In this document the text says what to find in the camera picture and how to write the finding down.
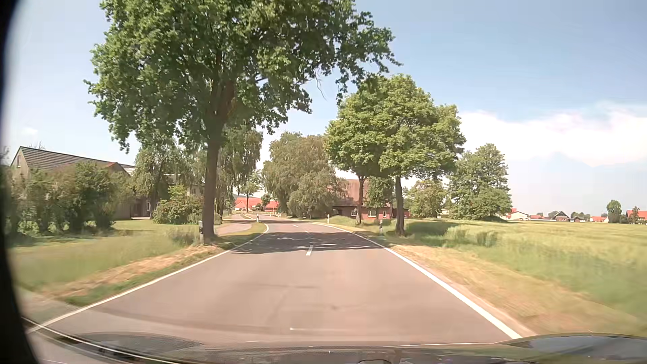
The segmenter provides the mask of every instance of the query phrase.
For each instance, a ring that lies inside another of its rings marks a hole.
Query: asphalt road
[[[333,227],[261,216],[254,242],[51,324],[240,343],[509,339],[395,255]]]

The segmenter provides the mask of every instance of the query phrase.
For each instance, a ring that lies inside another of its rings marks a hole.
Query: bush
[[[163,199],[153,211],[153,222],[180,225],[197,223],[202,216],[202,198],[187,196],[186,189],[181,186],[170,188],[170,198]]]

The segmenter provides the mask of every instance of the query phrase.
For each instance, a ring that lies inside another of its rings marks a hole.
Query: tree
[[[247,178],[245,184],[239,187],[239,193],[242,192],[246,197],[245,208],[247,211],[249,211],[249,196],[255,194],[260,189],[261,172],[259,170],[256,170],[249,178]]]
[[[607,204],[607,212],[609,213],[610,223],[620,223],[620,216],[622,215],[622,205],[616,201],[611,200]]]
[[[628,216],[628,222],[629,223],[638,223],[639,217],[638,217],[638,211],[640,209],[638,206],[634,206],[633,209],[631,210],[631,214]]]
[[[445,196],[442,182],[432,179],[416,181],[407,193],[407,197],[411,199],[409,211],[419,218],[436,218],[440,214]]]
[[[337,112],[337,119],[332,120],[326,129],[326,150],[335,167],[351,171],[359,180],[359,196],[357,211],[362,210],[364,203],[364,181],[370,176],[380,176],[379,157],[384,147],[377,141],[380,130],[374,130],[373,125],[364,122],[366,97],[355,93],[346,98]],[[356,224],[362,223],[362,214],[356,214]]]
[[[282,212],[302,212],[288,206],[290,196],[299,189],[301,178],[325,170],[333,173],[321,135],[302,136],[284,132],[270,143],[270,160],[263,163],[265,190],[279,201]]]
[[[270,194],[263,194],[261,196],[261,204],[263,204],[263,208],[265,208],[270,201],[272,201],[272,196]]]
[[[290,194],[287,205],[293,214],[322,217],[340,197],[341,183],[332,168],[306,173],[301,176],[297,190]]]
[[[365,204],[376,209],[393,205],[393,179],[369,177]]]
[[[168,198],[168,187],[179,181],[190,181],[188,161],[173,141],[156,142],[142,146],[135,157],[133,190],[146,197],[155,211],[160,199]]]
[[[507,175],[505,158],[494,144],[465,152],[450,176],[449,195],[455,202],[452,215],[480,220],[510,212]]]
[[[372,77],[363,64],[379,73],[388,72],[385,60],[398,64],[391,31],[352,0],[104,0],[101,7],[111,26],[93,50],[99,79],[87,82],[96,113],[126,149],[132,131],[206,148],[207,239],[227,127],[272,131],[289,109],[310,112],[307,81],[336,70],[340,100],[348,82]]]
[[[375,131],[370,143],[375,149],[380,175],[395,181],[397,222],[395,231],[404,234],[402,178],[438,178],[451,171],[460,146],[457,108],[436,106],[430,95],[415,85],[411,76],[376,77],[360,87],[343,106],[363,130]]]

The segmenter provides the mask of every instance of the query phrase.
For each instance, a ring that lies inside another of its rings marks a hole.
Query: building
[[[633,214],[633,210],[627,210],[626,216],[629,218]],[[638,220],[647,220],[647,210],[640,211],[638,210]]]
[[[267,205],[265,205],[265,211],[267,212],[278,212],[279,211],[279,202],[278,201],[270,201]]]
[[[236,211],[241,211],[241,210],[252,210],[254,206],[258,205],[261,203],[261,199],[258,197],[254,196],[249,196],[249,206],[247,206],[247,198],[246,197],[237,197],[236,202],[234,203],[234,210]]]
[[[368,185],[369,181],[364,181],[364,198],[366,198],[366,194],[368,192]],[[345,196],[335,203],[333,209],[335,209],[339,215],[348,216],[350,218],[357,217],[357,214],[360,213],[363,220],[390,219],[396,216],[397,211],[390,206],[390,204],[379,208],[369,208],[362,204],[361,209],[357,210],[359,195],[360,181],[358,179],[346,179]],[[404,209],[404,217],[409,217],[409,209]]]
[[[506,220],[521,220],[521,221],[527,221],[530,219],[528,214],[521,211],[517,211],[517,209],[515,209],[514,207],[512,208],[512,210],[510,210],[510,213],[507,214],[504,218]]]
[[[564,211],[557,212],[555,216],[553,216],[553,220],[559,221],[559,222],[569,222],[571,221],[571,218],[564,213]]]
[[[609,218],[605,216],[591,216],[589,219],[590,222],[602,222],[602,223],[609,223]]]
[[[130,177],[130,173],[128,173],[126,169],[135,168],[135,166],[121,165],[117,162],[102,161],[100,159],[79,157],[78,155],[58,153],[49,150],[21,146],[18,148],[18,151],[16,152],[16,155],[11,162],[11,169],[13,171],[12,177],[23,177],[27,179],[29,178],[29,173],[35,169],[48,172],[56,171],[79,162],[95,163],[101,168],[107,168],[114,173],[123,173],[128,177]],[[136,201],[120,204],[116,208],[114,219],[130,219],[133,215],[133,209],[135,208],[136,204]]]

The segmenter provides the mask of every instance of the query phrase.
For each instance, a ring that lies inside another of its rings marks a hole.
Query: sky
[[[493,142],[509,164],[513,205],[528,213],[594,215],[610,199],[647,209],[647,2],[358,0],[396,36],[401,67],[437,104],[455,104],[466,148]],[[94,117],[83,80],[107,30],[98,1],[23,0],[7,49],[2,142],[11,154],[52,151],[132,164]],[[320,134],[336,116],[336,86],[306,85],[312,113],[281,131]]]

